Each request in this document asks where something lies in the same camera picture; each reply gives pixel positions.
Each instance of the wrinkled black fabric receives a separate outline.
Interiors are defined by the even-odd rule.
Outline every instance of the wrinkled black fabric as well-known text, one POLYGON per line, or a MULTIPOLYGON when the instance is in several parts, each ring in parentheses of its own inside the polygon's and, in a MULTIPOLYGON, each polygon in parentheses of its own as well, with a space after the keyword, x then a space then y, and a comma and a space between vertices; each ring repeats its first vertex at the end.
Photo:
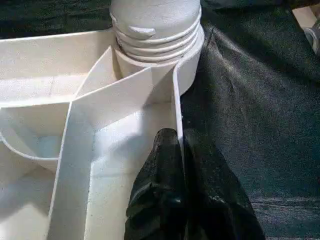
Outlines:
POLYGON ((160 130, 137 175, 126 211, 125 240, 182 240, 187 222, 181 149, 173 129, 160 130))
POLYGON ((204 7, 202 25, 196 78, 181 97, 185 134, 213 141, 266 237, 320 238, 319 58, 285 6, 204 7))
POLYGON ((189 239, 265 239, 245 191, 213 141, 194 129, 184 134, 189 239))
POLYGON ((247 8, 252 6, 268 6, 281 4, 283 0, 201 0, 205 8, 210 9, 231 9, 247 8))

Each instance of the plastic divider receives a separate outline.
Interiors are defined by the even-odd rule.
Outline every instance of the plastic divider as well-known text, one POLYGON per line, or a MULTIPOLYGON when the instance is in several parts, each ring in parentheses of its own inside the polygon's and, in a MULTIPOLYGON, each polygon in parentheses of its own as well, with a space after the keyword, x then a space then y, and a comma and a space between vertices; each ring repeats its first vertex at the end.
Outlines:
POLYGON ((1 108, 3 143, 24 158, 57 162, 68 108, 68 103, 1 108))
POLYGON ((112 29, 0 40, 0 107, 71 101, 115 41, 112 29))
POLYGON ((177 128, 173 67, 145 68, 72 103, 48 240, 123 237, 132 183, 154 137, 177 128))

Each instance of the white plastic container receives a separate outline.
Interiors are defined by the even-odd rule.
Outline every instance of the white plastic container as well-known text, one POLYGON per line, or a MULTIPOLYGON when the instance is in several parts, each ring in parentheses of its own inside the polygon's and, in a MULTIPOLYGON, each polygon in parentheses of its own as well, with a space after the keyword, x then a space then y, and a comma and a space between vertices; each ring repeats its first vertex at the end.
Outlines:
POLYGON ((130 59, 112 29, 0 40, 0 239, 121 240, 133 181, 204 42, 163 64, 130 59))

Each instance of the white partition wall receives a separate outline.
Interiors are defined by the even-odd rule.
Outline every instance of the white partition wall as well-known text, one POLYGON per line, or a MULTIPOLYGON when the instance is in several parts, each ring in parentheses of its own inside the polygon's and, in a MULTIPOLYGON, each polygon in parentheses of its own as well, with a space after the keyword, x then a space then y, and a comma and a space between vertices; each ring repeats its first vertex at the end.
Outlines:
POLYGON ((123 239, 157 132, 182 143, 180 95, 203 41, 201 30, 179 61, 151 64, 123 54, 112 30, 0 40, 11 55, 0 56, 0 239, 123 239))

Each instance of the black glove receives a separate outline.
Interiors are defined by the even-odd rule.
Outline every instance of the black glove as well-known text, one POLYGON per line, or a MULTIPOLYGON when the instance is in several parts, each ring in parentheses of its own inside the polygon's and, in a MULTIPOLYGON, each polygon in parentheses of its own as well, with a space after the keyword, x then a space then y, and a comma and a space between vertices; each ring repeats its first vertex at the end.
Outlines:
POLYGON ((133 183, 125 240, 181 240, 187 222, 181 149, 173 129, 160 130, 133 183))

